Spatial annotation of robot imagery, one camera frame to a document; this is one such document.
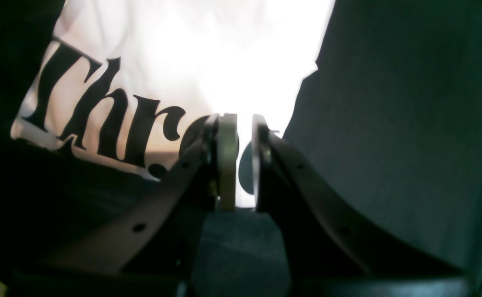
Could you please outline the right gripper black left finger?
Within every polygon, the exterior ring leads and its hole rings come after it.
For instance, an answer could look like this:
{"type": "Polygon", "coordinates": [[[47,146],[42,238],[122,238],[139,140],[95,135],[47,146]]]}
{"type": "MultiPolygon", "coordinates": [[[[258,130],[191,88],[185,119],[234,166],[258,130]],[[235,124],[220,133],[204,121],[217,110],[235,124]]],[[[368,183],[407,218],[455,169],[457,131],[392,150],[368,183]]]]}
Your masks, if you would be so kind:
{"type": "Polygon", "coordinates": [[[211,115],[154,190],[127,213],[15,272],[9,297],[193,297],[209,212],[235,210],[237,115],[211,115]]]}

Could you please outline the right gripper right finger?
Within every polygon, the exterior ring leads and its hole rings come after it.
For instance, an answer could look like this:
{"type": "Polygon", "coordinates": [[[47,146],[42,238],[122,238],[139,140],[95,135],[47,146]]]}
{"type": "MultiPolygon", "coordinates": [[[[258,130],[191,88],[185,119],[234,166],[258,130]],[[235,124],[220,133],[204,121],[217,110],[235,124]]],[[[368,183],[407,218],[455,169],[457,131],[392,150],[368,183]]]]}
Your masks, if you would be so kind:
{"type": "Polygon", "coordinates": [[[353,209],[261,115],[252,158],[255,209],[282,234],[291,297],[471,297],[463,272],[353,209]]]}

